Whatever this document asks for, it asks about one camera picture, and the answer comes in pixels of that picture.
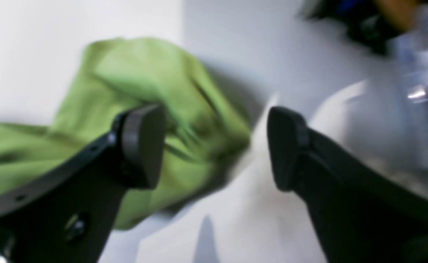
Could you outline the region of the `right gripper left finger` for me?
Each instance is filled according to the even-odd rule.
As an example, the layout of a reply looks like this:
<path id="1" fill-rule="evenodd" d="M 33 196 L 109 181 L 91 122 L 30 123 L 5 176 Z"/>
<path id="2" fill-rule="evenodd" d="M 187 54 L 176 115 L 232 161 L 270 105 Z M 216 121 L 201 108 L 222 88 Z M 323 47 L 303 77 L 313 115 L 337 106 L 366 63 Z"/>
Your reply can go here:
<path id="1" fill-rule="evenodd" d="M 65 163 L 0 195 L 0 261 L 98 262 L 125 194 L 157 186 L 165 131 L 162 105 L 122 112 Z"/>

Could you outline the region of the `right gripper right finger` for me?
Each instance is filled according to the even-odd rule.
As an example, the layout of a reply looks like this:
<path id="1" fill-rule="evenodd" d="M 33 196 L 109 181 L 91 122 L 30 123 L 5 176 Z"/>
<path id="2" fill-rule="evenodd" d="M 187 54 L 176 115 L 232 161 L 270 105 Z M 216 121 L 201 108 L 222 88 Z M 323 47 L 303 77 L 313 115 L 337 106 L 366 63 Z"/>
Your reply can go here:
<path id="1" fill-rule="evenodd" d="M 267 140 L 276 187 L 306 204 L 329 263 L 428 263 L 428 199 L 396 185 L 272 107 Z"/>

